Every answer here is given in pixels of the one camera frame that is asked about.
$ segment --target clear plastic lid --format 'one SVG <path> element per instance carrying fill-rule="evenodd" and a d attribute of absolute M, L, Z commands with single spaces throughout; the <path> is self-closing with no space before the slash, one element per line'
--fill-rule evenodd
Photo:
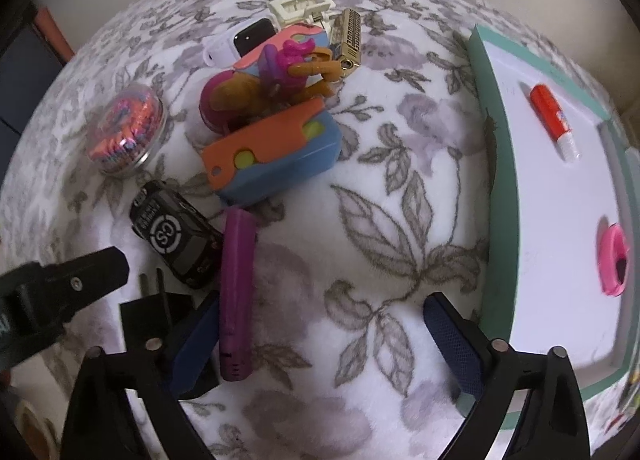
<path fill-rule="evenodd" d="M 105 174 L 128 174 L 158 150 L 166 113 L 156 93 L 133 83 L 89 127 L 87 157 Z"/>

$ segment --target table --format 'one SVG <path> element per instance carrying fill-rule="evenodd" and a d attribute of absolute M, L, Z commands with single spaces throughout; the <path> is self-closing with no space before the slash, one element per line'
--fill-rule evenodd
<path fill-rule="evenodd" d="M 69 394 L 85 350 L 124 350 L 118 304 L 141 295 L 159 260 L 130 230 L 139 186 L 161 178 L 222 228 L 198 151 L 202 39 L 269 0 L 140 0 L 66 65 L 15 152 L 0 194 L 0 260 L 68 260 L 115 245 L 129 283 L 79 313 L 44 352 Z M 328 101 L 343 133 L 337 165 L 252 208 L 255 372 L 185 402 L 220 458 L 437 458 L 462 418 L 449 373 L 422 321 L 444 291 L 477 317 L 488 234 L 482 120 L 465 49 L 481 23 L 551 61 L 612 109 L 602 87 L 546 37 L 482 0 L 335 0 L 363 17 L 363 67 Z M 159 154 L 126 180 L 83 156 L 87 122 L 129 82 L 151 85 L 170 119 Z M 168 290 L 185 289 L 165 274 Z M 593 446 L 617 430 L 619 383 L 586 404 Z M 146 414 L 132 398 L 152 451 Z M 500 458 L 509 432 L 490 458 Z"/>

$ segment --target watch face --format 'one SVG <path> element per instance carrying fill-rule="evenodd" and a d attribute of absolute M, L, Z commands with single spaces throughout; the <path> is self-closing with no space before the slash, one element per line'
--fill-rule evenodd
<path fill-rule="evenodd" d="M 234 37 L 234 45 L 240 57 L 245 56 L 255 47 L 276 35 L 276 29 L 268 18 L 262 18 Z"/>

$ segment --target pink and blue box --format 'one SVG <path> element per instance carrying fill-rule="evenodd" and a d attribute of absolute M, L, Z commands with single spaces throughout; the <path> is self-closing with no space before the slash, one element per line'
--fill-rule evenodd
<path fill-rule="evenodd" d="M 267 43 L 281 49 L 286 39 L 313 39 L 316 46 L 328 47 L 327 34 L 319 27 L 299 30 L 279 32 Z M 264 45 L 236 63 L 235 71 L 258 76 Z M 229 205 L 246 207 L 331 169 L 341 141 L 342 133 L 324 101 L 315 98 L 224 136 L 201 156 L 217 195 Z"/>

